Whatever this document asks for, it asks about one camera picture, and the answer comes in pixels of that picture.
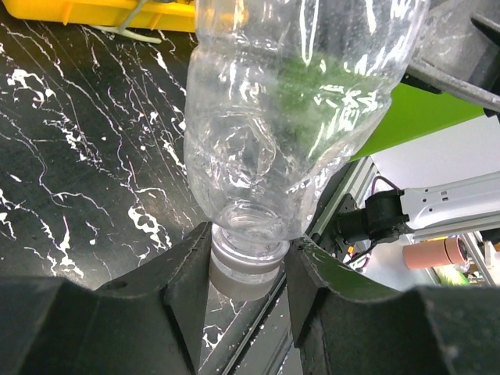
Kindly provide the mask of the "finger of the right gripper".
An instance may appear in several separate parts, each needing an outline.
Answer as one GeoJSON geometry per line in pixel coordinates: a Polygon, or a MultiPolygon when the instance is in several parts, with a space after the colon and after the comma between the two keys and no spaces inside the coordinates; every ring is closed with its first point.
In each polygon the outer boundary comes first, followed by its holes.
{"type": "Polygon", "coordinates": [[[406,73],[499,116],[499,2],[432,1],[406,73]]]}

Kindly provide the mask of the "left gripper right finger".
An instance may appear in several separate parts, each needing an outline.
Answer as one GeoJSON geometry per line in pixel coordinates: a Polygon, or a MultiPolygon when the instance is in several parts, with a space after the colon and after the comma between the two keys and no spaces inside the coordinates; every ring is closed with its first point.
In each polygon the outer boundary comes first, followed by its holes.
{"type": "Polygon", "coordinates": [[[291,331],[306,374],[496,374],[499,290],[400,292],[308,237],[285,258],[291,331]]]}

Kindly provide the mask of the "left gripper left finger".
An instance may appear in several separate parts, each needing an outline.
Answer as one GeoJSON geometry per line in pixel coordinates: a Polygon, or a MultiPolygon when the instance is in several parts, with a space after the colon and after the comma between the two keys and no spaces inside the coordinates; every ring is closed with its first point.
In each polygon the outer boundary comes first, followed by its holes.
{"type": "Polygon", "coordinates": [[[97,290],[61,277],[1,280],[4,374],[196,374],[211,226],[97,290]]]}

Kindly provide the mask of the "clear crushed bottle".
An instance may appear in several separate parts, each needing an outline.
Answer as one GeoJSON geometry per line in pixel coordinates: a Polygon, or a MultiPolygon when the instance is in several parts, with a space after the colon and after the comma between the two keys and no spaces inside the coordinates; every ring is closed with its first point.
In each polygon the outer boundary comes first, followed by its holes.
{"type": "Polygon", "coordinates": [[[391,105],[427,1],[198,1],[184,161],[209,277],[255,301],[391,105]]]}

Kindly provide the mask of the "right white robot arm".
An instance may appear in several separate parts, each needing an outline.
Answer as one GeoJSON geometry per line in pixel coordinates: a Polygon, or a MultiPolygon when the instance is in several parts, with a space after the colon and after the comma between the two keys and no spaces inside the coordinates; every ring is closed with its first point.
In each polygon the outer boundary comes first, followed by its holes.
{"type": "MultiPolygon", "coordinates": [[[[499,3],[432,1],[421,39],[402,83],[430,93],[443,125],[457,108],[447,93],[499,115],[499,3]]],[[[326,234],[338,244],[396,241],[403,234],[458,218],[499,210],[499,174],[434,187],[378,192],[363,209],[338,210],[326,234]]]]}

